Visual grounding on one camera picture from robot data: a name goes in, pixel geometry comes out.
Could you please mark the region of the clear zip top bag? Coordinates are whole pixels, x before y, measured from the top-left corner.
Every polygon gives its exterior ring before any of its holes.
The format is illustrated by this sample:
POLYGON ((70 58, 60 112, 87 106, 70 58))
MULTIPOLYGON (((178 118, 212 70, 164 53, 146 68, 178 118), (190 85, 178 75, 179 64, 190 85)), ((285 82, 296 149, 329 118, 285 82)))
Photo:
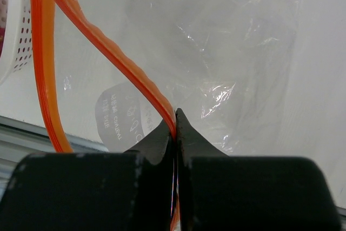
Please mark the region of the clear zip top bag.
POLYGON ((178 109, 216 148, 258 155, 276 142, 300 0, 31 0, 36 82, 58 151, 70 151, 56 92, 63 59, 105 57, 143 100, 144 134, 177 136, 178 109))

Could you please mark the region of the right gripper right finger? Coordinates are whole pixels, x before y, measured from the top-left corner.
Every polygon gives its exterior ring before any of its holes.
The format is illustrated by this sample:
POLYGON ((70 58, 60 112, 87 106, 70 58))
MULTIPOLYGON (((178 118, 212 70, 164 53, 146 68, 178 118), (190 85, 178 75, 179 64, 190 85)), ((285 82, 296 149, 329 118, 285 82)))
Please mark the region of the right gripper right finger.
POLYGON ((182 230, 341 230, 317 164, 298 156, 228 156, 176 111, 182 230))

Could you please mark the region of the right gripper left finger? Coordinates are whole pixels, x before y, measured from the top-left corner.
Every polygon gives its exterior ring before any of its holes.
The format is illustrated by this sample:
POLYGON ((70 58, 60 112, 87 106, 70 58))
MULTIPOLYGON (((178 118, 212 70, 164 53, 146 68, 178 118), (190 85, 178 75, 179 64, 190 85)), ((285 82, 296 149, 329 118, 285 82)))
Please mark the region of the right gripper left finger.
POLYGON ((123 153, 36 153, 1 199, 1 230, 169 230, 175 149, 166 123, 123 153))

